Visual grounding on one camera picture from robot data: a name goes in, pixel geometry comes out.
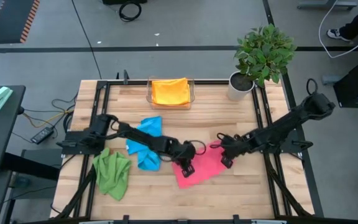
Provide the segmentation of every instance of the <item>plant pot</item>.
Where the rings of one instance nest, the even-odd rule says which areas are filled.
[[[234,72],[231,74],[229,79],[229,89],[227,91],[227,97],[231,101],[240,101],[242,100],[246,94],[252,91],[255,88],[255,83],[253,81],[249,81],[249,83],[239,83],[239,76],[244,76],[240,73],[240,71]]]

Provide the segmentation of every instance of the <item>green cloth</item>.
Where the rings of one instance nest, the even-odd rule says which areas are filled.
[[[119,152],[110,155],[110,149],[107,147],[93,159],[93,165],[100,192],[121,200],[127,190],[131,161]]]

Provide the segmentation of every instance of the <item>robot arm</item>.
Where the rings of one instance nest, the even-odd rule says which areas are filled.
[[[119,125],[117,130],[112,128],[114,123]],[[109,127],[117,132],[107,135]],[[148,146],[158,156],[170,157],[172,162],[177,163],[182,168],[184,177],[190,176],[195,171],[191,165],[191,160],[196,154],[196,148],[191,141],[180,143],[178,139],[169,136],[154,137],[131,127],[127,123],[118,121],[117,117],[111,114],[97,115],[95,122],[86,131],[89,132],[89,135],[82,139],[80,143],[89,147],[99,144],[100,140],[126,138]]]
[[[297,126],[309,119],[321,120],[331,115],[334,108],[335,104],[330,102],[324,94],[314,92],[269,127],[258,128],[242,136],[237,134],[231,137],[219,133],[218,138],[222,141],[218,146],[224,149],[221,162],[230,168],[232,160],[237,156],[277,148]]]

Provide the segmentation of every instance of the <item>sneaker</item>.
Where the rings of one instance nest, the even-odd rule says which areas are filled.
[[[339,29],[330,29],[327,31],[327,36],[332,39],[341,39],[346,42],[350,42],[351,40],[344,38],[341,36],[341,33],[339,33]]]

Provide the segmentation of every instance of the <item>gray floor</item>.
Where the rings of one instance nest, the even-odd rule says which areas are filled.
[[[115,13],[117,6],[102,5],[98,0],[75,0],[77,10],[93,47],[133,46],[197,46],[235,45],[236,38],[250,28],[267,23],[264,6],[259,0],[150,0],[144,5],[138,21],[124,23]],[[274,21],[295,38],[299,46],[319,46],[318,26],[326,11],[299,11],[295,0],[269,0]],[[323,30],[339,27],[358,13],[335,10]],[[329,46],[350,46],[329,40]],[[70,0],[41,0],[27,42],[2,44],[0,47],[87,47],[85,35]],[[115,78],[126,69],[131,78],[193,77],[227,78],[235,68],[234,52],[172,51],[172,52],[96,52],[103,78]],[[288,66],[295,98],[305,96],[308,78],[322,75],[345,75],[358,64],[358,52],[334,60],[324,52],[297,52]],[[85,53],[16,53],[0,54],[0,85],[25,85],[23,107],[33,110],[52,109],[54,98],[71,99],[83,79],[98,79],[98,70],[90,52]],[[333,89],[319,88],[336,102]],[[32,113],[47,119],[51,114]],[[304,125],[324,215],[358,219],[358,109],[336,108],[323,122]],[[14,132],[29,139],[38,130],[19,116]],[[55,148],[59,136],[39,146],[16,136],[9,141],[8,151],[20,154],[22,149]],[[18,201],[13,218],[21,222],[44,220],[49,216],[49,200]]]

